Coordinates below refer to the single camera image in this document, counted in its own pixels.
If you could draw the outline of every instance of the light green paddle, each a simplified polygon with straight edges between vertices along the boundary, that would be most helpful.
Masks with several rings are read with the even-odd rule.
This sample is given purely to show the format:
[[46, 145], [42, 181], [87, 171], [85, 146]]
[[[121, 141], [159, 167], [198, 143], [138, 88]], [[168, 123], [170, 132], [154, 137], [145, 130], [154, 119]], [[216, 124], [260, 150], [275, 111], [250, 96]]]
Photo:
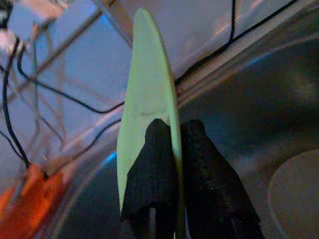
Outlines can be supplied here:
[[117, 173], [122, 210], [127, 173], [145, 142], [154, 119], [170, 125], [178, 176], [178, 212], [175, 236], [184, 237], [184, 198], [181, 140], [174, 79], [164, 45], [151, 14], [139, 9], [134, 20], [134, 40], [125, 108], [117, 146]]

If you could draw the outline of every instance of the stainless steel surface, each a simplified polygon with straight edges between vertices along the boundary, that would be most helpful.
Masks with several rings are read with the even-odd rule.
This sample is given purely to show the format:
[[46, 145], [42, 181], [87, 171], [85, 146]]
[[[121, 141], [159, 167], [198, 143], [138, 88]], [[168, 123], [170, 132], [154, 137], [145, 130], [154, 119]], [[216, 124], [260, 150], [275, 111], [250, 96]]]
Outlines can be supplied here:
[[[319, 148], [319, 28], [318, 17], [308, 17], [294, 22], [295, 38], [257, 42], [179, 98], [182, 121], [204, 122], [242, 179], [269, 239], [283, 238], [267, 206], [272, 174], [294, 155]], [[282, 42], [289, 28], [281, 33], [268, 40]]]

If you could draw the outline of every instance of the pale green plastic blade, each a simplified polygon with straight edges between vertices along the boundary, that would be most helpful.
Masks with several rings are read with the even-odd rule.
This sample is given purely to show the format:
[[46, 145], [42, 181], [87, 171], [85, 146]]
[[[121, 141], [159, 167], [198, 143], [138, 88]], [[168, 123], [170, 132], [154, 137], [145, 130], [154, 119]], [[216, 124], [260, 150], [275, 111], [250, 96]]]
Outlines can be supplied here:
[[124, 113], [117, 146], [117, 173], [122, 210], [127, 173], [145, 142], [154, 119], [170, 125], [179, 201], [176, 238], [184, 235], [183, 173], [179, 116], [174, 79], [158, 28], [151, 14], [139, 9], [134, 20], [134, 41]]

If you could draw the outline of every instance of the orange object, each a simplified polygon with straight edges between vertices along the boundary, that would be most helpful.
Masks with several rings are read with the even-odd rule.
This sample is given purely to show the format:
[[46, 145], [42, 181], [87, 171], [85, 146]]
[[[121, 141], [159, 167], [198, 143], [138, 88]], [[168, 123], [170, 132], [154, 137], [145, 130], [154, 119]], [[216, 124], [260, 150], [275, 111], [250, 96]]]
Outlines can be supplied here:
[[31, 166], [28, 173], [20, 197], [0, 223], [0, 239], [32, 238], [65, 190], [62, 173], [45, 179], [38, 166]]

